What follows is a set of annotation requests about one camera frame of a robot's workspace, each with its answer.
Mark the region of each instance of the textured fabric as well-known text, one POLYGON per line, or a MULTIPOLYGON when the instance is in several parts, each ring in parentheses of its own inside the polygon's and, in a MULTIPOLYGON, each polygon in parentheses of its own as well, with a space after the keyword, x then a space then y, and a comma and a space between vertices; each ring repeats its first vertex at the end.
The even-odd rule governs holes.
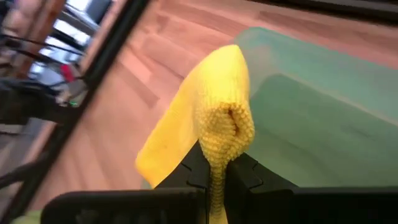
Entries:
POLYGON ((225 169, 254 138, 249 109, 249 76, 237 45, 222 47, 197 65, 181 84, 136 159, 136 167, 156 187, 199 140, 211 167, 210 222, 225 223, 225 169))

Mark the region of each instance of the yellow microfiber cloth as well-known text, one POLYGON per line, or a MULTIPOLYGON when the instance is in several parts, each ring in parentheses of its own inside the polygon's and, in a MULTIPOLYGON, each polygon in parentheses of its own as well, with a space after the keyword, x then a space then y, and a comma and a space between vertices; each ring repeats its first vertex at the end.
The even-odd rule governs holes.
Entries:
POLYGON ((248 68, 239 47, 228 45, 212 52, 181 84, 136 159, 137 170, 154 188, 199 139, 211 169, 211 224, 226 223, 226 166, 254 138, 249 89, 248 68))

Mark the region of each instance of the microfiber cloth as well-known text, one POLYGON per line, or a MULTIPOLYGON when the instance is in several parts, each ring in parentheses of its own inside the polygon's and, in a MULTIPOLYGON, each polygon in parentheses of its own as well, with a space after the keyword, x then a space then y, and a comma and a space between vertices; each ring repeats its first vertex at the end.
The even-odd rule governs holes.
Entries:
POLYGON ((237 45, 203 59, 186 77, 137 155, 136 168, 154 188, 199 140, 211 168, 210 223, 226 223, 225 170, 254 138, 249 75, 237 45))

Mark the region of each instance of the black metal frame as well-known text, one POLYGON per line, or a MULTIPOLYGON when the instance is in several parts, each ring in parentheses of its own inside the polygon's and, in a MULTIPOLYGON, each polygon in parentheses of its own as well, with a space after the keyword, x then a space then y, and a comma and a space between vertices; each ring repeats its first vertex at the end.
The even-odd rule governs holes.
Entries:
POLYGON ((78 124, 81 116, 93 99, 101 85, 107 71, 112 66, 119 50, 127 39, 131 29, 144 12, 149 0, 127 0, 119 13, 114 25, 108 32, 102 46, 99 48, 93 62, 85 72, 88 92, 82 104, 71 111, 64 124, 57 124, 48 141, 42 148, 38 159, 34 162, 34 169, 29 169, 19 179, 24 179, 20 189, 1 217, 1 224, 9 224, 15 218, 23 215, 39 189, 51 166, 57 160, 63 146, 78 124))

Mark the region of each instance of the black cable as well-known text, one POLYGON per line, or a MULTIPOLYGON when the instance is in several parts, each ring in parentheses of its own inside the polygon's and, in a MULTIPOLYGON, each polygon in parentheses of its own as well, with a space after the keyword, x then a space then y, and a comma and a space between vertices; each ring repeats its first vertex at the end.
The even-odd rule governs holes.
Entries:
POLYGON ((21 49, 15 49, 15 51, 22 55, 25 55, 25 56, 28 56, 28 57, 34 59, 36 63, 43 63, 44 65, 47 65, 47 66, 51 65, 51 63, 57 64, 57 65, 63 65, 62 62, 55 60, 51 57, 48 57, 46 55, 42 55, 42 54, 37 55, 37 54, 33 54, 26 50, 21 50, 21 49))
POLYGON ((53 47, 53 48, 60 49, 60 50, 64 50, 64 51, 66 51, 66 52, 70 52, 70 53, 77 54, 77 55, 84 55, 84 53, 82 53, 82 52, 76 52, 76 51, 74 51, 74 50, 70 50, 70 49, 66 49, 66 48, 64 48, 64 47, 56 46, 56 45, 54 45, 54 44, 48 44, 48 43, 45 43, 45 42, 39 42, 39 41, 35 41, 35 40, 29 40, 29 39, 22 38, 22 37, 14 37, 14 36, 7 35, 7 34, 1 34, 0 36, 7 37, 7 38, 9 38, 9 39, 21 40, 21 41, 24 41, 24 42, 28 42, 28 43, 32 43, 32 44, 37 44, 37 45, 41 45, 41 46, 45 46, 45 47, 53 47))
POLYGON ((79 44, 76 39, 58 29, 53 29, 53 32, 49 35, 49 37, 52 37, 54 39, 57 39, 64 44, 67 44, 74 49, 78 50, 79 52, 84 52, 85 46, 79 44))

